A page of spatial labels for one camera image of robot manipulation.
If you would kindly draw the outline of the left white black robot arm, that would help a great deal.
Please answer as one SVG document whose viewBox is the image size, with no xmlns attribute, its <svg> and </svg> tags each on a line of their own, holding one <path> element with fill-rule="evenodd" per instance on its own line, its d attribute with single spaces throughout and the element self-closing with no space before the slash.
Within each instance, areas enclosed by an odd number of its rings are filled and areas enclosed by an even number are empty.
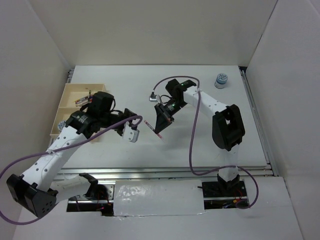
<svg viewBox="0 0 320 240">
<path fill-rule="evenodd" d="M 21 175 L 12 174 L 6 181 L 12 198 L 37 218 L 47 215 L 62 200 L 83 195 L 92 200 L 99 193 L 99 183 L 88 173 L 55 183 L 54 179 L 76 150 L 107 131 L 116 131 L 123 139 L 136 142 L 142 116 L 129 109 L 114 110 L 113 95 L 98 91 L 66 120 L 52 145 Z"/>
</svg>

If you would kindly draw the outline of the aluminium front rail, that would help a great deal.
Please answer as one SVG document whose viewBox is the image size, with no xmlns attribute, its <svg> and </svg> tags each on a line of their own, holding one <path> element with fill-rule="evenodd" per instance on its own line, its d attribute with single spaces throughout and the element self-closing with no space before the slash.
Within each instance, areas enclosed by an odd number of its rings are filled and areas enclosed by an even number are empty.
<svg viewBox="0 0 320 240">
<path fill-rule="evenodd" d="M 72 179 L 88 173 L 98 180 L 160 180 L 195 178 L 188 168 L 64 168 L 54 177 L 55 181 Z"/>
</svg>

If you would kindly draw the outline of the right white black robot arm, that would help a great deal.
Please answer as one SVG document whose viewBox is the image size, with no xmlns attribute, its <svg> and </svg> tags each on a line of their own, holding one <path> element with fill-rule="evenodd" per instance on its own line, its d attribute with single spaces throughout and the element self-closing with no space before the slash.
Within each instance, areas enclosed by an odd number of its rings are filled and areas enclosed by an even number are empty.
<svg viewBox="0 0 320 240">
<path fill-rule="evenodd" d="M 218 190 L 223 196 L 230 196 L 240 181 L 238 151 L 245 135 L 245 127 L 237 105 L 224 104 L 200 89 L 200 81 L 186 76 L 180 83 L 177 76 L 167 77 L 165 86 L 169 93 L 167 103 L 159 102 L 154 106 L 156 122 L 154 132 L 159 134 L 174 121 L 174 115 L 186 105 L 195 107 L 194 122 L 191 130 L 188 161 L 192 161 L 193 143 L 199 113 L 211 120 L 211 136 L 215 145 L 221 149 L 223 166 L 215 168 Z"/>
</svg>

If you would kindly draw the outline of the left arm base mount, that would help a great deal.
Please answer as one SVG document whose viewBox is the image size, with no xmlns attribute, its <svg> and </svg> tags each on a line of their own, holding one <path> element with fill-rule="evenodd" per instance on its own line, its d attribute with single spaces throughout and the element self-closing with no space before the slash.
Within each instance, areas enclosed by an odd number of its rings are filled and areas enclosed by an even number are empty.
<svg viewBox="0 0 320 240">
<path fill-rule="evenodd" d="M 66 211 L 68 213 L 97 212 L 102 216 L 112 217 L 114 216 L 114 190 L 113 183 L 98 183 L 88 193 L 69 198 Z"/>
</svg>

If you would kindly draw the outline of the white foil cover sheet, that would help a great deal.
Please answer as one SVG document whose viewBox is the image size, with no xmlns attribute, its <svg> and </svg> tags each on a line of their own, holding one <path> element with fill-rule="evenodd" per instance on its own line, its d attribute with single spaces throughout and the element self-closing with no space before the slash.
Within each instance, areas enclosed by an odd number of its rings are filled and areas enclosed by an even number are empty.
<svg viewBox="0 0 320 240">
<path fill-rule="evenodd" d="M 205 213 L 201 181 L 117 181 L 113 212 L 117 217 L 189 216 Z"/>
</svg>

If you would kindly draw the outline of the blue white tape roll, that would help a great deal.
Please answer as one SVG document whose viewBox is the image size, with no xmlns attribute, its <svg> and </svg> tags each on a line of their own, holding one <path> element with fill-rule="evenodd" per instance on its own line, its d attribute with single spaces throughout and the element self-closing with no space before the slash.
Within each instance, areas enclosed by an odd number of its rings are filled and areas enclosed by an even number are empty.
<svg viewBox="0 0 320 240">
<path fill-rule="evenodd" d="M 63 130 L 63 128 L 66 126 L 66 121 L 62 120 L 57 124 L 57 129 L 59 132 L 61 132 Z"/>
<path fill-rule="evenodd" d="M 228 75 L 225 73 L 219 73 L 216 76 L 214 86 L 218 89 L 223 89 L 228 82 Z"/>
</svg>

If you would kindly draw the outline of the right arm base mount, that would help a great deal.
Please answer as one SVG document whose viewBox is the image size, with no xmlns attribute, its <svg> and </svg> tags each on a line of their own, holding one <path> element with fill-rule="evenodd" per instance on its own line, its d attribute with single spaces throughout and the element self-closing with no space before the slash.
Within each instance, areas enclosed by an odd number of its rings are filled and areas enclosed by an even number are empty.
<svg viewBox="0 0 320 240">
<path fill-rule="evenodd" d="M 202 177 L 197 186 L 202 190 L 204 209 L 234 209 L 249 206 L 245 182 L 238 174 L 233 180 L 225 181 L 219 175 Z"/>
</svg>

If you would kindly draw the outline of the cream compartment organizer tray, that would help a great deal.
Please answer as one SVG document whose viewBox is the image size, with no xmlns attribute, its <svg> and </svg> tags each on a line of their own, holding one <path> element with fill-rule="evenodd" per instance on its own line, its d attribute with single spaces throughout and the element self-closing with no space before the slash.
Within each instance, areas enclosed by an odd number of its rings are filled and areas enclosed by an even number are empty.
<svg viewBox="0 0 320 240">
<path fill-rule="evenodd" d="M 55 119 L 51 128 L 50 137 L 55 140 L 61 132 L 57 125 L 61 121 L 66 121 L 70 115 L 79 110 L 83 105 L 76 106 L 75 102 L 79 99 L 88 98 L 89 90 L 91 96 L 99 91 L 105 92 L 105 85 L 102 83 L 66 83 L 62 97 L 60 99 Z"/>
</svg>

